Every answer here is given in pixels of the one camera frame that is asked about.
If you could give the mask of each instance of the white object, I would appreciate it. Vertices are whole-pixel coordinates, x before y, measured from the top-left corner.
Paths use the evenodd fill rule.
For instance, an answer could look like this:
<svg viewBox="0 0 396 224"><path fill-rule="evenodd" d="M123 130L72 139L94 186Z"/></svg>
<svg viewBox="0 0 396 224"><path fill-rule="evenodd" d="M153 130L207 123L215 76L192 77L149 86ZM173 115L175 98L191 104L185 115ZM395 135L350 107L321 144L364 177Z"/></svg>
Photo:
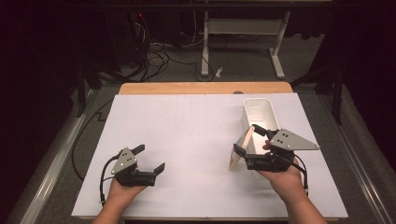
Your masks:
<svg viewBox="0 0 396 224"><path fill-rule="evenodd" d="M166 168L155 187L139 194L122 218L288 218L278 195L257 181L244 163L239 162L235 172L228 170L230 149L243 132L241 114L247 98L269 99L279 126L317 142L295 93L117 95L72 216L97 216L102 208L98 201L103 166L124 147L145 144L145 152L138 155L139 168L152 170L162 162ZM321 214L347 217L321 151L296 153L309 171L309 197ZM109 184L104 183L106 196Z"/></svg>
<svg viewBox="0 0 396 224"><path fill-rule="evenodd" d="M220 77L221 72L222 72L222 67L218 69L218 72L216 73L216 77Z"/></svg>

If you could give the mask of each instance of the table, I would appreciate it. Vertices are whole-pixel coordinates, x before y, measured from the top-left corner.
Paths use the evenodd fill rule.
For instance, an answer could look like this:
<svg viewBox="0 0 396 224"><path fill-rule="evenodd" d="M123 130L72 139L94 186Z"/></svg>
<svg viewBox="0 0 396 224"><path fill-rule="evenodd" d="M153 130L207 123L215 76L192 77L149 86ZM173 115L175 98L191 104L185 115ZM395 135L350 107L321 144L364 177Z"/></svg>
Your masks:
<svg viewBox="0 0 396 224"><path fill-rule="evenodd" d="M330 2L332 0L294 0L291 2ZM228 2L286 2L285 0L247 0ZM276 35L276 44L273 48L269 48L271 60L273 62L276 76L279 79L285 78L278 52L282 43L283 35L289 22L290 12L285 11L282 18L278 20L247 20L247 19L209 19L209 13L205 12L204 21L204 47L202 52L201 74L203 77L209 75L209 34L227 34L227 35Z"/></svg>
<svg viewBox="0 0 396 224"><path fill-rule="evenodd" d="M235 91L244 94L231 94ZM281 127L316 141L298 95L292 93L288 83L124 84L107 118L72 216L92 218L100 211L99 192L93 189L98 189L103 165L125 146L144 143L146 150L138 155L139 168L148 171L165 161L165 171L157 177L153 189L146 189L125 210L123 218L287 219L286 207L268 182L255 180L241 161L235 172L228 171L232 143L243 132L242 103L247 97L264 96L272 100ZM285 107L294 116L282 109ZM310 172L310 197L319 211L329 220L347 217L321 152L297 154ZM234 209L238 204L244 206Z"/></svg>

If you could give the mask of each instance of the wooden table edge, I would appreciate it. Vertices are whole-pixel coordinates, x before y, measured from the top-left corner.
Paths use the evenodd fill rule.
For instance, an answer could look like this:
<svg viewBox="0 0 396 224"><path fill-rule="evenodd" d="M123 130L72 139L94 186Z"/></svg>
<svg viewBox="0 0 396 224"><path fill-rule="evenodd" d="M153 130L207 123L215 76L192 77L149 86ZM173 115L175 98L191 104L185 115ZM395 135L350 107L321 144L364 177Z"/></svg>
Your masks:
<svg viewBox="0 0 396 224"><path fill-rule="evenodd" d="M288 82L150 82L125 83L119 94L292 93Z"/></svg>

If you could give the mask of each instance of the wrist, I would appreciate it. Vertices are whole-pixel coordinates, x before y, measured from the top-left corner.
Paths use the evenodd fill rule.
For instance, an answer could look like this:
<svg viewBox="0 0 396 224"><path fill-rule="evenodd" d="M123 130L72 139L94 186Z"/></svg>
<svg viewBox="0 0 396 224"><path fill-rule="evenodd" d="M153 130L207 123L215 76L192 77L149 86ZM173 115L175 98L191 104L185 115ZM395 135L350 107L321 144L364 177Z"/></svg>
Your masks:
<svg viewBox="0 0 396 224"><path fill-rule="evenodd" d="M286 204L297 204L309 201L308 195L304 189L298 189L293 192L290 192L281 197L281 200Z"/></svg>

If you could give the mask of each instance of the gripper jaw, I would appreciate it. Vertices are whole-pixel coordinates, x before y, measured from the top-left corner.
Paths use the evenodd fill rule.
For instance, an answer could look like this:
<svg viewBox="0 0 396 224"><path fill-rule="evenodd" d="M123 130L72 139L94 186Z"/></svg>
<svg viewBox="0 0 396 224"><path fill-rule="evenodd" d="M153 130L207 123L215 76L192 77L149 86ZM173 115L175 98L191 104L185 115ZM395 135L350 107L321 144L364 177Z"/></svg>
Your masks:
<svg viewBox="0 0 396 224"><path fill-rule="evenodd" d="M141 172L136 169L136 154L145 149L144 145L140 145L134 149L126 147L120 152L119 159L111 171L111 174L117 181L126 187L133 186L154 186L157 175L161 174L165 169L165 163L154 169L153 172Z"/></svg>

